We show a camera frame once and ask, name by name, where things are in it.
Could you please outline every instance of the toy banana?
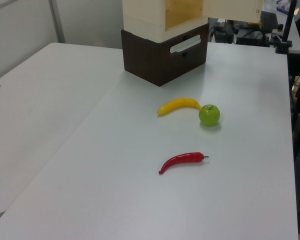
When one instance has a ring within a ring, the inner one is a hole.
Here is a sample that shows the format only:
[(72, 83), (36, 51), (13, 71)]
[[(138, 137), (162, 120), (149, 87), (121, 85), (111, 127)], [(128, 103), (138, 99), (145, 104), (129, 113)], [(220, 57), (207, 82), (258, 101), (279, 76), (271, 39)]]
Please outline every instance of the toy banana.
[(175, 110), (175, 109), (178, 109), (181, 107), (191, 107), (191, 108), (201, 110), (201, 106), (193, 98), (181, 97), (181, 98), (177, 98), (177, 99), (167, 102), (166, 104), (161, 106), (156, 113), (159, 116), (161, 116), (161, 115), (165, 115), (165, 114), (171, 112), (172, 110)]

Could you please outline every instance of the toy fruit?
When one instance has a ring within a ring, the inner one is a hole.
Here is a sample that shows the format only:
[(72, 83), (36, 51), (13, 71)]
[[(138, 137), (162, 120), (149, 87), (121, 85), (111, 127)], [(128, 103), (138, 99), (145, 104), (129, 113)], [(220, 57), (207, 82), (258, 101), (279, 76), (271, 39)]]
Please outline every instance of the toy fruit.
[(181, 97), (167, 102), (166, 104), (161, 106), (156, 113), (158, 114), (158, 116), (161, 116), (181, 107), (191, 107), (199, 110), (201, 109), (200, 104), (193, 98)]
[(159, 171), (159, 174), (160, 175), (164, 174), (168, 168), (174, 165), (200, 163), (204, 158), (208, 158), (208, 157), (209, 156), (204, 156), (201, 152), (189, 152), (178, 156), (174, 156), (163, 164), (161, 170)]
[(215, 105), (205, 105), (199, 111), (199, 118), (203, 125), (214, 126), (219, 121), (220, 111)]

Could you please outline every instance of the white wall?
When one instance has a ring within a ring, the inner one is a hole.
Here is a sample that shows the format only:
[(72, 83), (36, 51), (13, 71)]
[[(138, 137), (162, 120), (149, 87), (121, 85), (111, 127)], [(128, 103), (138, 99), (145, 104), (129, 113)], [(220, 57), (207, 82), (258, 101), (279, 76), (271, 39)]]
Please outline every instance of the white wall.
[(121, 49), (122, 0), (56, 0), (65, 42)]
[(55, 42), (49, 0), (17, 0), (0, 8), (0, 77)]

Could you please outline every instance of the green apple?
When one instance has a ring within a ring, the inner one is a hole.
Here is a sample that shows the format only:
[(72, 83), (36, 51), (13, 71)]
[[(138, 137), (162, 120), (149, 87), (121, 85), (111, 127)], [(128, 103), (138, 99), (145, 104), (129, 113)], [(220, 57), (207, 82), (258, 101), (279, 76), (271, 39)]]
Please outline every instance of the green apple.
[(215, 105), (205, 105), (199, 111), (199, 118), (203, 125), (214, 126), (219, 121), (220, 111)]

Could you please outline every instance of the white handle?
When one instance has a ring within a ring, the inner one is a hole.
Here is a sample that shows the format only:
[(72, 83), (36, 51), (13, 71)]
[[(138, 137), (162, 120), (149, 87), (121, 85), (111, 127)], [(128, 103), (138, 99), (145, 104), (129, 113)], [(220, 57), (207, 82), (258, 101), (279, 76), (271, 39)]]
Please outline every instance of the white handle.
[(174, 45), (170, 48), (170, 53), (179, 53), (179, 52), (182, 52), (196, 44), (199, 44), (201, 43), (201, 38), (200, 38), (200, 35), (197, 35), (197, 36), (194, 36), (192, 38), (189, 38), (183, 42), (180, 42), (179, 44), (177, 45)]

